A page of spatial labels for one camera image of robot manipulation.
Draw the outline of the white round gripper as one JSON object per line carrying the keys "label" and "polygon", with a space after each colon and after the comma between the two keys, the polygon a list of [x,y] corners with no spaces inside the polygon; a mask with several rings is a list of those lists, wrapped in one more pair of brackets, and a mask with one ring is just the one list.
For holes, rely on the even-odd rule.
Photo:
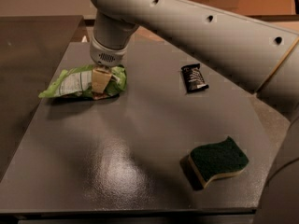
{"label": "white round gripper", "polygon": [[[127,48],[124,49],[110,49],[100,44],[94,36],[92,36],[90,44],[90,56],[92,60],[101,65],[114,67],[121,64]],[[92,70],[92,91],[95,93],[103,93],[112,74],[108,69],[103,67],[94,67]]]}

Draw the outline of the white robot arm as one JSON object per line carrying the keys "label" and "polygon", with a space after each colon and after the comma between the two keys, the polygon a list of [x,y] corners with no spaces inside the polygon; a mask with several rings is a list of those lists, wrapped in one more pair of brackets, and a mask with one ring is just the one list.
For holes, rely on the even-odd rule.
{"label": "white robot arm", "polygon": [[188,0],[91,0],[91,55],[119,61],[143,26],[272,106],[290,122],[254,224],[299,224],[299,34]]}

